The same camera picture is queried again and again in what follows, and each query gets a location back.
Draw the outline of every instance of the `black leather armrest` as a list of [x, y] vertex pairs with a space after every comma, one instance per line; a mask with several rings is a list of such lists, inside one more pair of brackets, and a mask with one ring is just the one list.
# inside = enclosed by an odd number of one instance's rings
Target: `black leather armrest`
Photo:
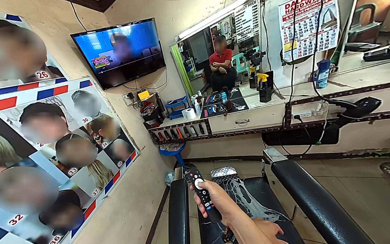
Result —
[[201, 94], [204, 94], [204, 92], [206, 92], [207, 91], [207, 89], [209, 89], [209, 87], [210, 87], [210, 83], [207, 83], [205, 86], [203, 86], [203, 88], [201, 88]]
[[188, 183], [174, 180], [169, 192], [168, 243], [190, 243]]
[[328, 244], [374, 244], [336, 199], [294, 160], [272, 162], [272, 172]]

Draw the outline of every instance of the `blue bottle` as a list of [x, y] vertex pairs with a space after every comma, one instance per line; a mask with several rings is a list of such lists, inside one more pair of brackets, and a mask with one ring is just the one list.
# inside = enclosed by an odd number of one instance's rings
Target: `blue bottle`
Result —
[[330, 69], [330, 60], [324, 59], [317, 63], [318, 73], [317, 73], [317, 85], [316, 88], [324, 88], [328, 85], [329, 78], [329, 69]]
[[221, 93], [221, 99], [223, 104], [227, 103], [228, 99], [227, 94], [225, 92]]

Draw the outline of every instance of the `black pants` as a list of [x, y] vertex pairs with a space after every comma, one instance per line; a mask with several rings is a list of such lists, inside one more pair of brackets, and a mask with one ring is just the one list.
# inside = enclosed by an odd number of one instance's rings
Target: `black pants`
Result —
[[213, 91], [222, 91], [222, 87], [228, 87], [228, 90], [231, 90], [234, 87], [237, 71], [234, 67], [225, 67], [227, 70], [226, 74], [222, 74], [219, 71], [215, 71], [211, 74], [211, 88]]

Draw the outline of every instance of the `television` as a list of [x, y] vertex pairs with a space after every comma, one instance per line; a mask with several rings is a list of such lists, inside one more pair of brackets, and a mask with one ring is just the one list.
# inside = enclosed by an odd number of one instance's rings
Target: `television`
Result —
[[70, 36], [103, 89], [165, 67], [154, 18]]

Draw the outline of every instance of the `toilet paper roll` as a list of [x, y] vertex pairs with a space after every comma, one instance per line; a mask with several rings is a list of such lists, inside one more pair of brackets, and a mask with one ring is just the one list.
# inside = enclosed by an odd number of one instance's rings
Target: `toilet paper roll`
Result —
[[195, 94], [191, 97], [192, 104], [194, 104], [196, 98], [198, 97], [198, 94]]
[[183, 113], [186, 114], [186, 118], [188, 118], [188, 119], [193, 119], [196, 117], [195, 110], [193, 108], [185, 109], [185, 110], [183, 110]]

